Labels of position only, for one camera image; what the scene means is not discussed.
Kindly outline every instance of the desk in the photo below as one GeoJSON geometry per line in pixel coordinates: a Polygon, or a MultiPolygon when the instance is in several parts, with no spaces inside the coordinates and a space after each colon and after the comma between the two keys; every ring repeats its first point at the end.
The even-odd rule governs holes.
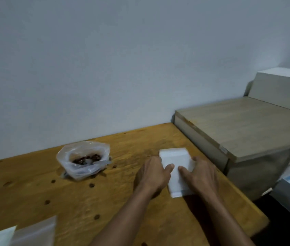
{"type": "MultiPolygon", "coordinates": [[[[55,156],[62,146],[0,160],[0,230],[17,229],[57,215],[56,246],[86,246],[132,193],[135,173],[145,158],[160,149],[188,149],[206,157],[172,124],[160,124],[93,139],[111,145],[112,164],[81,182],[59,177],[55,156]]],[[[219,173],[220,193],[248,235],[268,218],[219,173]]],[[[165,188],[153,199],[134,245],[208,245],[200,224],[183,198],[172,199],[165,188]]]]}

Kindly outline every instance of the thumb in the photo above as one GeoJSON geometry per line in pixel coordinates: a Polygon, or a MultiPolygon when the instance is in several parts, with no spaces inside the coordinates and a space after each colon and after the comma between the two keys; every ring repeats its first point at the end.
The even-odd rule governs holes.
{"type": "Polygon", "coordinates": [[[170,180],[170,177],[171,177],[171,172],[172,170],[175,168],[175,165],[174,164],[169,164],[166,166],[166,168],[164,169],[163,171],[163,175],[164,175],[164,180],[166,183],[169,182],[170,180]]]}
{"type": "Polygon", "coordinates": [[[191,172],[188,171],[183,166],[179,166],[178,170],[179,170],[179,172],[180,172],[180,174],[181,174],[181,176],[183,177],[184,180],[188,181],[191,178],[191,172]]]}

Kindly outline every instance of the transparent plastic pouch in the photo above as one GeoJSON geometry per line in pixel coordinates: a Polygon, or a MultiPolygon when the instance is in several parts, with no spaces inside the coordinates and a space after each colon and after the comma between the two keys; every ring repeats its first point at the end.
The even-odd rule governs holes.
{"type": "Polygon", "coordinates": [[[96,174],[103,170],[106,165],[110,164],[109,160],[110,145],[100,142],[81,141],[65,145],[56,155],[56,159],[64,167],[66,172],[75,180],[82,180],[90,175],[96,174]],[[98,154],[101,156],[100,161],[92,165],[79,165],[72,163],[73,160],[88,155],[98,154]]]}

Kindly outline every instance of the white paper stack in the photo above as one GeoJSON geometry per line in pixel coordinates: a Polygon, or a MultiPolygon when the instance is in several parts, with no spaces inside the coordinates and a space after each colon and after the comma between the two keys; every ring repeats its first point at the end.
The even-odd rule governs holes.
{"type": "Polygon", "coordinates": [[[177,198],[194,194],[189,189],[188,185],[184,182],[178,171],[178,166],[183,166],[187,168],[188,171],[192,171],[194,168],[194,162],[187,149],[161,149],[159,151],[159,156],[162,159],[162,165],[164,168],[171,163],[175,165],[174,170],[171,172],[171,178],[168,183],[168,189],[171,197],[177,198]]]}

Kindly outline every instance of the white wall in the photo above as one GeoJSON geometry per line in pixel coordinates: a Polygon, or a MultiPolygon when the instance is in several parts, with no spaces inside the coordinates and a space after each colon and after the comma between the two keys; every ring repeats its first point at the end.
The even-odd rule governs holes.
{"type": "Polygon", "coordinates": [[[169,122],[289,56],[290,0],[0,0],[0,158],[169,122]]]}

